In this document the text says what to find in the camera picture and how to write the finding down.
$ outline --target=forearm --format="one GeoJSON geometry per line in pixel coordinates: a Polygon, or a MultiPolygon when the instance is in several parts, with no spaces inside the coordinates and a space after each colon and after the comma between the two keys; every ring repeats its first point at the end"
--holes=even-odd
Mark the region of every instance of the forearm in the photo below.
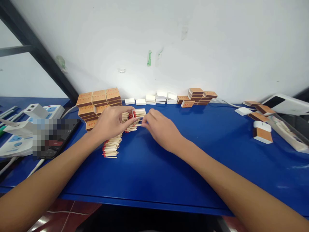
{"type": "Polygon", "coordinates": [[[1,197],[0,231],[24,231],[31,227],[99,145],[91,133],[86,133],[73,146],[1,197]]]}
{"type": "Polygon", "coordinates": [[[297,212],[194,143],[185,139],[175,154],[209,183],[249,231],[305,231],[309,228],[309,222],[297,212]]]}

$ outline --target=pile of matches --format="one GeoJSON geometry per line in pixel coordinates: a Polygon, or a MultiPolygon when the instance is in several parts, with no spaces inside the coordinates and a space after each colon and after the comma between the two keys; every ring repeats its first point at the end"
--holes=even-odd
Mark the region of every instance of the pile of matches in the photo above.
{"type": "Polygon", "coordinates": [[[104,158],[114,158],[116,159],[116,155],[119,153],[117,151],[118,147],[120,147],[120,142],[122,141],[122,133],[117,135],[114,138],[106,140],[103,146],[103,156],[104,158]]]}
{"type": "MultiPolygon", "coordinates": [[[[141,114],[138,112],[138,113],[135,114],[134,117],[136,118],[137,116],[140,117],[141,114]]],[[[130,114],[130,113],[128,113],[128,112],[124,112],[124,113],[122,114],[121,123],[124,123],[124,122],[126,122],[127,120],[129,120],[129,119],[131,119],[131,118],[133,118],[133,114],[130,114]]],[[[129,133],[129,132],[131,132],[131,131],[137,130],[137,125],[138,125],[138,123],[139,123],[140,121],[141,121],[141,120],[138,119],[138,121],[136,121],[136,122],[134,122],[133,124],[131,124],[131,125],[125,130],[125,133],[129,133]]],[[[111,139],[107,140],[107,141],[104,143],[103,148],[102,148],[104,158],[113,158],[113,159],[116,159],[116,158],[117,158],[116,156],[117,156],[117,154],[119,153],[119,152],[117,151],[117,149],[120,147],[120,142],[122,141],[122,134],[123,134],[123,133],[117,135],[117,136],[114,137],[114,138],[111,138],[111,139]]]]}

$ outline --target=hand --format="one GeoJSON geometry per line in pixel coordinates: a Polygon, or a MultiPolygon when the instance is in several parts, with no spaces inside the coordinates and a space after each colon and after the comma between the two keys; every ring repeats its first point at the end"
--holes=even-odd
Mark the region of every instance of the hand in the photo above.
{"type": "Polygon", "coordinates": [[[150,109],[143,118],[142,127],[147,128],[165,150],[174,154],[186,140],[170,119],[154,109],[150,109]]]}
{"type": "Polygon", "coordinates": [[[133,122],[138,120],[137,118],[131,118],[125,123],[121,123],[121,114],[124,112],[132,113],[134,109],[132,106],[113,106],[106,108],[90,133],[101,142],[119,135],[133,122]]]}

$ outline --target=green stain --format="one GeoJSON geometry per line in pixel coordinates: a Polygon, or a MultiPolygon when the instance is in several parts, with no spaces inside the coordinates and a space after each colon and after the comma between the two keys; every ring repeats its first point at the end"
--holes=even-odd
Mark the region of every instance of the green stain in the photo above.
{"type": "Polygon", "coordinates": [[[148,51],[148,62],[147,62],[147,66],[150,67],[151,66],[151,51],[148,51]]]}

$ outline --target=black metal frame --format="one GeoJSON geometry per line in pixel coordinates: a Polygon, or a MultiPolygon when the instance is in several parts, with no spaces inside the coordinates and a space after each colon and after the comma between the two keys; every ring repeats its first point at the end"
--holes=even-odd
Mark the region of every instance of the black metal frame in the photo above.
{"type": "Polygon", "coordinates": [[[41,44],[20,13],[10,0],[0,0],[0,19],[11,30],[23,46],[0,49],[0,57],[29,52],[42,68],[50,75],[73,104],[78,93],[62,73],[56,62],[41,44]]]}

